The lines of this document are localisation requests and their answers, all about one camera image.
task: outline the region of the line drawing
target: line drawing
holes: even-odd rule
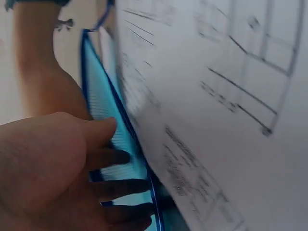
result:
[[[220,27],[227,25],[228,16],[222,9],[207,0],[199,0],[198,9],[199,11],[195,14],[198,34],[213,42],[222,42],[225,30]]]
[[[143,30],[144,32],[146,32],[146,33],[148,33],[148,34],[154,36],[154,34],[152,34],[151,32],[149,32],[149,31],[147,31],[147,30],[145,30],[145,29],[142,29],[141,27],[137,26],[136,24],[133,24],[132,22],[130,22],[130,21],[126,20],[126,19],[125,19],[125,21],[128,22],[129,24],[135,26],[136,28],[139,28],[140,30]]]
[[[269,137],[276,128],[293,79],[303,34],[306,0],[295,0],[296,11],[289,12],[290,17],[294,17],[295,23],[292,26],[295,30],[294,38],[291,40],[279,37],[274,33],[274,16],[279,13],[276,6],[281,3],[278,0],[264,1],[263,18],[258,18],[255,15],[240,17],[238,15],[239,0],[229,0],[229,2],[229,13],[226,16],[228,27],[220,47],[222,55],[213,63],[207,65],[211,81],[202,80],[201,87],[230,111],[234,113],[242,111],[250,116],[261,125],[262,134]],[[240,37],[236,34],[236,28],[239,26],[242,29]],[[276,58],[275,52],[279,51],[284,52],[281,56],[286,58],[286,61],[283,62]],[[265,75],[268,75],[268,77],[272,76],[270,73],[275,73],[275,76],[279,76],[280,79],[284,78],[283,87],[279,91],[275,89],[279,94],[275,103],[269,103],[273,99],[264,100],[264,95],[257,95],[256,92],[251,92],[248,89],[247,81],[252,71],[252,63],[261,65],[261,68],[266,70],[267,74]],[[266,109],[269,112],[268,118],[270,119],[265,121],[246,108],[243,103],[246,97]]]
[[[171,26],[174,22],[174,0],[126,0],[123,11]]]
[[[187,144],[167,124],[164,135],[162,165],[166,170],[166,180],[178,197],[189,202],[187,209],[194,214],[200,228],[205,231],[237,231],[245,225],[239,209]]]
[[[135,31],[133,31],[132,29],[130,29],[129,27],[127,27],[128,30],[130,30],[134,35],[136,35],[138,38],[144,40],[145,42],[151,44],[152,46],[155,46],[153,43],[151,43],[150,41],[146,40],[144,37],[142,37],[141,35],[139,35],[138,33],[136,33]]]
[[[153,76],[153,67],[147,61],[141,62],[141,67],[135,65],[132,58],[122,53],[123,61],[123,93],[129,115],[135,120],[135,116],[150,103],[157,112],[160,112],[161,104],[148,86],[148,79]]]

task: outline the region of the architectural drawing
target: architectural drawing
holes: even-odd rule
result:
[[[150,41],[150,39],[145,38],[145,36],[140,35],[140,33],[136,32],[136,28],[140,29],[140,27],[135,26],[133,23],[127,21],[129,23],[127,27],[127,36],[130,38],[133,46],[137,46],[140,49],[146,50],[148,48],[154,48],[155,44]]]
[[[305,1],[257,1],[262,6],[257,11],[252,0],[229,0],[221,56],[207,65],[201,81],[201,87],[230,111],[242,111],[259,123],[265,136],[274,132],[292,82]],[[285,22],[282,7],[289,8]]]
[[[168,125],[165,127],[163,149],[162,165],[166,169],[164,176],[169,190],[175,197],[188,202],[187,208],[201,230],[244,230],[245,220],[238,209],[197,156]],[[187,171],[193,180],[188,180]]]
[[[160,102],[147,82],[147,78],[151,78],[153,67],[148,62],[143,61],[140,70],[137,69],[134,61],[126,53],[122,53],[122,63],[123,93],[126,99],[126,108],[131,118],[134,119],[148,103],[159,111]]]
[[[175,15],[174,0],[126,0],[123,10],[168,26],[173,24]]]
[[[199,0],[198,12],[195,15],[198,34],[214,42],[222,42],[228,24],[228,16],[215,2]]]

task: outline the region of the blueprint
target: blueprint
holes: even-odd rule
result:
[[[119,0],[121,93],[192,231],[308,228],[306,0]]]

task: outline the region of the forearm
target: forearm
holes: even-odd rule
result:
[[[28,116],[67,112],[90,116],[81,89],[58,65],[53,30],[61,7],[53,2],[14,6],[14,44],[22,99]]]

